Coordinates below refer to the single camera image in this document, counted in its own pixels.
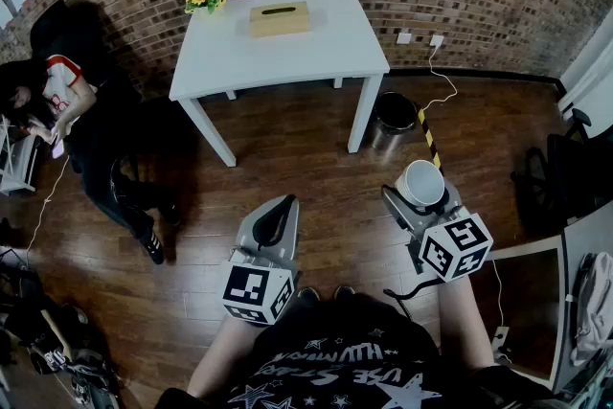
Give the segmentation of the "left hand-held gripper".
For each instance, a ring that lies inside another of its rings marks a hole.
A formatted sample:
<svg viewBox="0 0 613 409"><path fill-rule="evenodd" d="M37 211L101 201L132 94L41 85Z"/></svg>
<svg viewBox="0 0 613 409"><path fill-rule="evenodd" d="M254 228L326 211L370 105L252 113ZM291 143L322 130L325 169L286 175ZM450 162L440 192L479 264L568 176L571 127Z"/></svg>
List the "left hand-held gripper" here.
<svg viewBox="0 0 613 409"><path fill-rule="evenodd" d="M294 296L300 277L296 263L258 251L295 256L300 206L291 198L290 206L287 194L266 201L239 226L240 247L220 266L220 303L233 318L272 326Z"/></svg>

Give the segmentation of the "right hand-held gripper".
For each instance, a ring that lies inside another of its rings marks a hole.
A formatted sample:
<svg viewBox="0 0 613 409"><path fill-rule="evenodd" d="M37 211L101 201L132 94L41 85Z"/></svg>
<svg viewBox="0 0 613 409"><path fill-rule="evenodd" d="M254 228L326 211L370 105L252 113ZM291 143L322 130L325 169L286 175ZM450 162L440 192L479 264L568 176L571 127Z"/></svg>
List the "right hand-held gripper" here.
<svg viewBox="0 0 613 409"><path fill-rule="evenodd" d="M389 213L411 239L408 250L415 273L413 283L449 283L481 268L493 238L484 221L463 205L456 187L445 184L442 200L419 208L396 188L381 186Z"/></svg>

